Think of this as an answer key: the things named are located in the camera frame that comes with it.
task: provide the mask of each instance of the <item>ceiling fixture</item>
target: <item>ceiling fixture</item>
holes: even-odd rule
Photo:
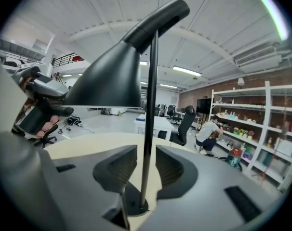
[[[164,85],[164,84],[160,84],[160,86],[163,86],[163,87],[170,87],[170,88],[177,88],[177,87],[174,87],[174,86],[169,86],[169,85]]]
[[[191,75],[195,75],[195,76],[202,76],[201,73],[198,73],[198,72],[186,69],[186,68],[182,68],[182,67],[174,66],[173,70],[177,70],[177,71],[184,72],[184,73],[191,74]]]
[[[281,40],[286,40],[289,37],[288,30],[285,26],[283,17],[280,13],[280,10],[277,8],[273,0],[261,0],[263,4],[266,6],[268,12],[270,13],[276,28],[278,30],[279,36]]]

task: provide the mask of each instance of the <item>ceiling light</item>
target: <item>ceiling light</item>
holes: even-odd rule
[[[289,37],[287,28],[285,26],[283,17],[280,13],[280,10],[277,8],[273,0],[261,0],[263,4],[266,6],[268,12],[270,13],[276,28],[278,30],[279,36],[281,40],[286,40]]]
[[[177,88],[177,87],[174,87],[174,86],[169,86],[169,85],[164,85],[164,84],[160,84],[160,86],[163,86],[163,87],[170,87],[170,88]]]
[[[195,76],[202,76],[202,74],[200,74],[198,72],[194,72],[192,70],[185,69],[185,68],[182,68],[182,67],[174,66],[173,70],[181,71],[181,72],[184,72],[184,73],[187,73],[187,74],[191,74],[191,75],[195,75]]]

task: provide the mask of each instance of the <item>black metal railing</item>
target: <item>black metal railing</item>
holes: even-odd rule
[[[53,65],[53,68],[55,68],[55,67],[59,67],[65,64],[79,62],[79,61],[84,61],[84,59],[75,53],[71,53],[71,54],[68,54],[68,55],[65,55],[53,60],[52,65]]]
[[[10,53],[10,52],[7,52],[7,51],[1,51],[1,50],[0,50],[0,52],[6,54],[6,57],[7,57],[6,61],[7,62],[10,61],[10,59],[8,59],[8,58],[12,58],[12,59],[19,60],[19,61],[22,60],[25,63],[33,63],[33,62],[35,62],[33,60],[28,59],[25,56],[21,56],[21,55],[18,55],[18,54],[13,54],[13,53]]]

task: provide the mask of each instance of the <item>beige tabletop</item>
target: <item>beige tabletop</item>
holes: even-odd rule
[[[46,148],[51,159],[68,158],[75,156],[88,155],[103,151],[108,151],[124,145],[137,145],[137,166],[130,177],[130,182],[138,189],[141,189],[142,183],[142,167],[143,167],[143,150],[144,150],[144,135],[134,133],[96,133],[88,134],[79,137],[74,137],[69,140],[60,141]],[[166,145],[181,150],[193,151],[175,144],[173,142],[153,137],[152,151],[150,158],[150,170],[147,183],[146,199],[149,204],[149,212],[140,217],[129,217],[131,230],[137,230],[142,223],[151,215],[156,208],[157,191],[162,188],[160,176],[156,168],[156,145]]]

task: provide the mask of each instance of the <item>lamp pole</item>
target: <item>lamp pole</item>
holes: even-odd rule
[[[158,31],[153,35],[150,45],[150,61],[147,89],[147,113],[144,142],[143,173],[141,186],[140,208],[144,207],[147,181],[149,175],[149,164],[151,156],[151,145],[154,130],[155,105],[156,105],[156,88],[157,88],[157,66],[158,66]]]

